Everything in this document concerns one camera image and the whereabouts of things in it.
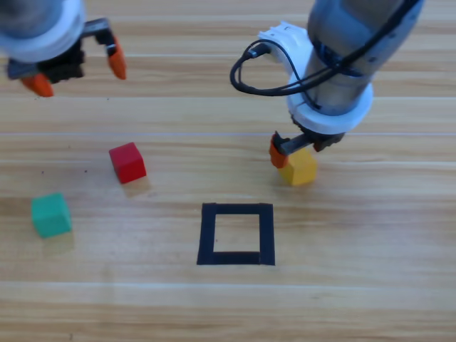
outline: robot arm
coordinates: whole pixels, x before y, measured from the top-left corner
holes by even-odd
[[[259,34],[234,65],[239,91],[286,96],[303,135],[273,136],[282,155],[313,145],[317,152],[341,141],[367,115],[375,73],[400,48],[416,25],[425,0],[316,0],[307,30],[286,22]],[[282,63],[289,84],[256,89],[237,80],[243,62],[261,55]]]
[[[51,84],[83,77],[82,40],[104,45],[108,64],[126,79],[122,48],[107,19],[85,22],[83,0],[0,0],[0,48],[9,57],[8,77],[40,96]]]

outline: black wire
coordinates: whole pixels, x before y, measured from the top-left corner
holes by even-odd
[[[270,43],[270,44],[275,45],[277,48],[279,48],[282,51],[282,53],[285,55],[286,59],[290,63],[291,69],[293,70],[293,73],[297,79],[297,81],[295,83],[283,85],[278,88],[270,88],[270,89],[256,89],[254,87],[251,87],[251,86],[248,86],[248,85],[245,85],[244,83],[242,83],[242,81],[241,81],[242,65],[244,64],[245,61],[248,61],[249,59],[253,58],[249,54],[249,52],[252,49],[252,47],[257,45],[258,43]],[[242,57],[234,64],[232,71],[230,73],[230,81],[237,90],[239,90],[243,93],[250,93],[253,95],[258,95],[258,92],[262,92],[264,94],[264,96],[280,96],[280,95],[276,95],[276,93],[278,91],[284,90],[284,89],[287,89],[287,88],[290,88],[293,86],[297,86],[298,84],[308,81],[311,78],[314,78],[327,70],[330,70],[330,69],[323,68],[323,69],[315,72],[314,74],[305,77],[304,79],[300,79],[296,66],[294,65],[290,55],[286,52],[286,50],[280,44],[276,43],[275,41],[271,41],[269,39],[259,39],[257,41],[254,41],[253,43],[251,43],[249,46],[247,46],[242,54]],[[236,77],[235,77],[236,71],[238,73],[238,80],[236,80]]]
[[[285,52],[284,48],[282,48],[279,44],[269,41],[269,40],[259,40],[255,41],[254,43],[250,44],[244,53],[242,54],[242,57],[234,64],[232,71],[230,73],[230,81],[234,88],[237,90],[243,92],[243,93],[249,93],[252,95],[261,95],[261,96],[288,96],[288,95],[293,95],[297,93],[305,93],[306,91],[319,86],[323,82],[326,82],[327,80],[331,79],[335,75],[339,74],[344,68],[350,66],[352,63],[356,62],[359,58],[364,56],[369,50],[372,49],[380,40],[382,40],[385,36],[387,36],[391,31],[393,31],[401,21],[404,19],[404,17],[407,15],[407,13],[419,2],[419,0],[404,0],[403,4],[400,6],[400,8],[390,17],[390,19],[387,21],[387,23],[383,26],[383,28],[375,34],[363,47],[360,49],[354,51],[351,53],[349,56],[346,56],[335,68],[323,68],[316,73],[306,77],[305,79],[300,79],[299,75],[297,75],[296,69],[294,68],[294,65],[289,58],[289,55]],[[248,52],[252,48],[252,46],[258,44],[261,41],[266,41],[267,43],[272,43],[275,46],[278,46],[280,50],[285,54],[287,59],[289,60],[291,67],[294,70],[294,73],[296,75],[297,81],[294,83],[290,83],[288,85],[284,85],[282,87],[278,88],[272,88],[272,89],[256,89],[254,87],[248,86],[240,81],[240,75],[239,73],[239,82],[236,80],[236,71],[242,68],[242,64],[251,59],[252,57],[249,56]],[[320,78],[310,81],[306,84],[303,84],[303,82],[308,81],[309,79],[315,78],[316,76],[325,73],[328,71],[326,74],[322,75]]]

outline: black square outline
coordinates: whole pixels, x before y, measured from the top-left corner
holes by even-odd
[[[259,252],[214,252],[216,216],[233,214],[259,215]],[[275,266],[273,205],[203,203],[197,264]]]

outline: wooden table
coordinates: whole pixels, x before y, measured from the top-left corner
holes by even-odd
[[[3,77],[0,341],[456,341],[456,3],[428,1],[375,80],[366,120],[283,183],[283,98],[228,73],[260,30],[313,1],[87,0],[109,16],[128,81],[87,42],[87,76],[37,99]],[[245,80],[283,84],[250,63]],[[109,149],[149,176],[122,187]],[[40,239],[31,199],[62,192],[73,234]],[[276,266],[197,266],[203,202],[272,203]],[[216,250],[257,250],[258,220],[217,218]]]

